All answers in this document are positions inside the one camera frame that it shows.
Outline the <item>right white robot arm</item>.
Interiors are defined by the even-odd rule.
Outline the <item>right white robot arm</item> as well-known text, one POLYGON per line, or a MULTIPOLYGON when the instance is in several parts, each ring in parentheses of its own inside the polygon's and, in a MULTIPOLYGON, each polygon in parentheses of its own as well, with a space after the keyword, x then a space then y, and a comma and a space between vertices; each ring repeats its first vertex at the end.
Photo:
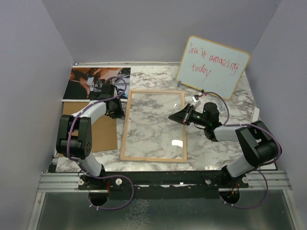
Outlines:
POLYGON ((236 141, 240 144, 243 154, 222 168, 220 181, 225 187, 232 187, 239 176, 272 163, 282 153, 280 144, 262 121, 223 125, 219 121, 219 111, 215 103, 206 103, 201 113, 189 103, 168 118, 186 126, 191 123, 203 126, 206 138, 211 141, 236 141))

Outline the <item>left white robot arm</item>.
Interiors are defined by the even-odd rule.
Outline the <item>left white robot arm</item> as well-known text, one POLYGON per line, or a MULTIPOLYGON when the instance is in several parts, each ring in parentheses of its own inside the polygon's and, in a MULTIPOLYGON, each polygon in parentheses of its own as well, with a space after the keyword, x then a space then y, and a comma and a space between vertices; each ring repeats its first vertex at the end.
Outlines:
POLYGON ((90 102, 80 111, 62 115, 56 141, 57 153, 77 163, 89 176, 89 183, 101 189, 106 183, 106 171, 92 154, 92 125, 102 116, 122 118, 125 113, 120 101, 122 93, 110 83, 104 83, 99 92, 93 92, 90 102))

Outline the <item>printed photo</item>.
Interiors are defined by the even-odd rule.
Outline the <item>printed photo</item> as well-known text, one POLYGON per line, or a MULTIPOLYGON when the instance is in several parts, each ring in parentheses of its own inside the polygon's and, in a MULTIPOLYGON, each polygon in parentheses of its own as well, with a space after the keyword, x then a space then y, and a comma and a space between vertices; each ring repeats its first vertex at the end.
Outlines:
POLYGON ((74 67, 63 96, 64 102, 89 101, 90 94, 100 92, 103 84, 111 78, 109 83, 117 87, 120 99, 126 102, 130 87, 130 67, 74 67))

